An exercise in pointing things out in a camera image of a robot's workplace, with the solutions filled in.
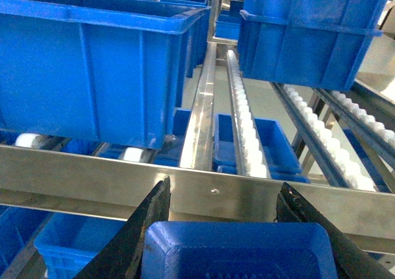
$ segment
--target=stainless steel rail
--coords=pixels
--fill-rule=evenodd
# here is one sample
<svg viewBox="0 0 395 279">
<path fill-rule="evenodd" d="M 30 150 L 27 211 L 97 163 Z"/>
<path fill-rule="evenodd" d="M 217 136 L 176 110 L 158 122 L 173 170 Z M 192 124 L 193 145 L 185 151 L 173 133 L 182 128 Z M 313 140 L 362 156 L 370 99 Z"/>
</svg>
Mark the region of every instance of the stainless steel rail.
<svg viewBox="0 0 395 279">
<path fill-rule="evenodd" d="M 333 186 L 341 186 L 346 188 L 347 183 L 339 167 L 333 162 L 328 150 L 322 142 L 318 139 L 317 135 L 312 131 L 311 127 L 304 120 L 302 114 L 299 112 L 297 107 L 293 104 L 291 99 L 286 94 L 283 85 L 278 83 L 272 84 L 277 96 L 283 103 L 289 117 L 297 126 L 299 134 L 302 136 L 306 145 L 309 147 L 309 151 L 314 156 L 317 164 L 320 166 L 322 172 L 326 176 L 328 182 Z"/>
<path fill-rule="evenodd" d="M 183 168 L 212 170 L 216 56 L 217 44 L 208 43 L 181 154 L 180 167 Z"/>
<path fill-rule="evenodd" d="M 0 146 L 1 204 L 125 219 L 166 175 L 172 181 L 171 211 L 182 218 L 261 222 L 275 218 L 282 184 L 278 180 Z M 395 253 L 395 195 L 293 186 L 341 231 L 385 239 L 382 250 Z M 370 247 L 380 250 L 374 243 Z"/>
</svg>

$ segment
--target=white roller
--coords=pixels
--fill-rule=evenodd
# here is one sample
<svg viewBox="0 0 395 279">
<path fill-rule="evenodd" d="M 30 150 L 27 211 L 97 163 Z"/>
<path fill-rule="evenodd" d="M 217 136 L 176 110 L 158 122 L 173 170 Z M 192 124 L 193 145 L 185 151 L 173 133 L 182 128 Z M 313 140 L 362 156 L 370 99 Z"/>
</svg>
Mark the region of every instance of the white roller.
<svg viewBox="0 0 395 279">
<path fill-rule="evenodd" d="M 365 109 L 361 109 L 361 108 L 356 109 L 356 110 L 354 111 L 354 114 L 355 114 L 355 116 L 356 116 L 358 119 L 362 119 L 362 117 L 367 116 L 366 110 L 365 110 Z"/>
<path fill-rule="evenodd" d="M 345 149 L 338 149 L 335 152 L 335 161 L 338 163 L 346 163 L 350 161 L 350 153 Z"/>
<path fill-rule="evenodd" d="M 370 126 L 373 129 L 373 131 L 376 132 L 376 133 L 385 130 L 384 124 L 380 123 L 380 122 L 374 122 Z"/>
<path fill-rule="evenodd" d="M 22 133 L 19 135 L 15 141 L 15 146 L 21 148 L 37 148 L 41 143 L 47 140 L 49 136 L 33 134 L 33 133 Z"/>
<path fill-rule="evenodd" d="M 120 160 L 128 162 L 139 162 L 144 149 L 141 148 L 126 148 L 126 150 L 119 157 Z"/>
<path fill-rule="evenodd" d="M 387 142 L 395 138 L 395 132 L 392 130 L 380 130 L 378 134 Z"/>
</svg>

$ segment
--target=gray floor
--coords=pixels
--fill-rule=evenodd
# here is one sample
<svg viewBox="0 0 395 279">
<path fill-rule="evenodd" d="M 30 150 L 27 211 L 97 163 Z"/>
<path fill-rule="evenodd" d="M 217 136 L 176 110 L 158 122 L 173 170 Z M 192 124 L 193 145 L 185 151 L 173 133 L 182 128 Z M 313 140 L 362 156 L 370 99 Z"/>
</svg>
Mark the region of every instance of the gray floor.
<svg viewBox="0 0 395 279">
<path fill-rule="evenodd" d="M 185 92 L 183 96 L 183 108 L 190 109 L 193 103 L 196 85 L 199 79 L 201 67 L 194 71 L 194 77 L 186 82 Z M 214 112 L 217 113 L 230 113 L 230 97 L 228 88 L 228 78 L 226 67 L 216 67 L 215 71 L 215 88 L 214 88 Z M 360 75 L 366 77 L 371 74 L 382 74 L 384 79 L 394 78 L 395 75 L 395 41 L 387 36 L 375 38 L 367 53 L 367 56 L 360 68 Z M 287 138 L 292 142 L 295 134 L 296 127 L 288 117 L 284 107 L 278 100 L 274 90 L 269 82 L 260 80 L 244 80 L 248 100 L 254 117 L 261 117 L 266 119 L 275 119 L 280 122 Z M 297 92 L 309 102 L 312 90 L 303 86 L 295 86 Z M 395 100 L 395 82 L 392 87 L 384 87 L 381 89 L 384 95 L 389 96 Z M 350 158 L 361 165 L 362 174 L 368 177 L 368 173 L 363 167 L 357 154 L 354 152 L 352 146 L 345 137 L 343 131 L 338 124 L 333 127 L 333 136 L 340 140 L 342 148 L 350 153 Z M 315 163 L 310 171 L 311 175 L 322 175 L 319 166 Z"/>
</svg>

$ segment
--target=conveyor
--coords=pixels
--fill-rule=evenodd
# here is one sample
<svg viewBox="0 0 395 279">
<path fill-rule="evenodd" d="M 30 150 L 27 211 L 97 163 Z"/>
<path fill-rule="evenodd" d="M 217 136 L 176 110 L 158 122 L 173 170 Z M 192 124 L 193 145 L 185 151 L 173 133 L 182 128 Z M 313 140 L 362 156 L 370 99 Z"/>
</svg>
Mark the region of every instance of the conveyor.
<svg viewBox="0 0 395 279">
<path fill-rule="evenodd" d="M 213 0 L 212 6 L 209 45 L 180 167 L 148 164 L 155 156 L 152 150 L 128 148 L 119 159 L 105 159 L 100 155 L 110 148 L 107 143 L 92 155 L 81 156 L 58 152 L 69 138 L 37 141 L 31 137 L 30 145 L 23 147 L 0 145 L 0 204 L 126 220 L 154 185 L 169 176 L 170 220 L 273 221 L 282 181 L 270 179 L 237 70 L 236 42 L 214 37 L 220 0 Z M 217 51 L 225 51 L 226 56 Z M 219 65 L 228 67 L 239 175 L 211 172 L 215 66 Z M 347 103 L 341 102 L 344 97 L 339 93 L 325 90 L 314 90 L 307 103 L 290 86 L 272 86 L 297 127 L 293 142 L 297 156 L 306 144 L 330 184 L 293 186 L 360 248 L 385 254 L 384 266 L 390 269 L 395 265 L 395 178 L 391 170 L 395 169 L 395 103 L 359 80 L 345 93 Z M 332 116 L 326 115 L 320 123 L 317 118 L 324 105 Z M 366 119 L 362 109 L 374 121 Z M 350 164 L 346 151 L 332 151 L 331 145 L 338 147 L 337 141 L 329 128 L 323 129 L 330 118 L 351 129 L 367 148 L 370 158 L 376 160 L 370 163 L 377 167 L 368 171 L 381 171 L 384 184 L 378 183 L 376 175 L 371 179 L 358 173 L 360 168 Z"/>
</svg>

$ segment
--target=metal rail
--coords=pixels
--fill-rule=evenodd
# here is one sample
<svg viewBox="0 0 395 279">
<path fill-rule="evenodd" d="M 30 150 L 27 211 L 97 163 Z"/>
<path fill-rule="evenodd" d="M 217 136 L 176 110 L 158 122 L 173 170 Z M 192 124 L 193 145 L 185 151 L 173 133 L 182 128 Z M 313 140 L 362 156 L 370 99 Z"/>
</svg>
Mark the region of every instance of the metal rail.
<svg viewBox="0 0 395 279">
<path fill-rule="evenodd" d="M 304 120 L 302 114 L 286 94 L 283 85 L 272 83 L 272 87 L 287 110 L 289 117 L 294 122 L 295 126 L 297 126 L 299 134 L 306 142 L 309 147 L 309 151 L 314 156 L 330 185 L 340 186 L 343 188 L 348 187 L 339 167 L 332 161 L 328 150 L 324 147 L 317 135 L 311 130 L 309 124 Z"/>
<path fill-rule="evenodd" d="M 208 43 L 181 154 L 180 167 L 183 168 L 212 170 L 216 56 L 217 44 Z"/>
<path fill-rule="evenodd" d="M 382 122 L 387 129 L 395 130 L 395 104 L 375 89 L 355 80 L 351 91 L 346 93 L 354 103 L 374 115 L 378 122 Z"/>
<path fill-rule="evenodd" d="M 275 218 L 278 180 L 0 146 L 1 204 L 125 219 L 167 175 L 175 214 L 257 222 Z M 293 186 L 341 231 L 385 239 L 384 252 L 395 253 L 395 195 Z M 380 250 L 374 244 L 370 248 Z"/>
<path fill-rule="evenodd" d="M 264 149 L 259 139 L 255 120 L 252 117 L 251 109 L 249 107 L 248 97 L 247 93 L 245 92 L 243 79 L 241 78 L 241 74 L 239 71 L 239 64 L 236 58 L 236 54 L 232 50 L 229 50 L 227 52 L 227 67 L 231 102 L 230 104 L 232 109 L 233 142 L 235 144 L 237 164 L 236 166 L 238 174 L 250 176 L 264 175 L 265 178 L 270 178 L 270 172 L 267 167 Z M 243 96 L 243 101 L 238 101 L 241 96 Z M 245 105 L 240 106 L 240 102 L 245 102 Z M 248 128 L 248 126 L 243 125 L 243 123 L 245 123 L 243 119 L 252 122 L 252 127 Z M 252 131 L 252 133 L 250 132 L 247 134 L 247 137 L 256 138 L 256 152 L 259 153 L 259 157 L 262 157 L 262 160 L 256 159 L 257 162 L 254 163 L 250 163 L 249 153 L 253 153 L 252 148 L 256 148 L 256 146 L 249 146 L 246 139 L 251 138 L 246 138 L 246 134 L 244 134 L 243 142 L 242 134 L 247 131 Z"/>
<path fill-rule="evenodd" d="M 359 134 L 393 169 L 395 169 L 395 149 L 388 142 L 366 126 L 366 124 L 350 110 L 346 109 L 330 92 L 325 90 L 316 90 L 316 92 L 320 98 L 329 105 L 332 111 L 338 114 L 340 118 L 348 124 L 351 130 Z M 369 114 L 376 113 L 377 110 L 371 110 L 372 108 L 372 106 L 366 108 Z M 395 130 L 395 108 L 391 116 L 394 117 L 393 125 L 385 126 L 386 128 L 393 127 L 392 130 Z"/>
</svg>

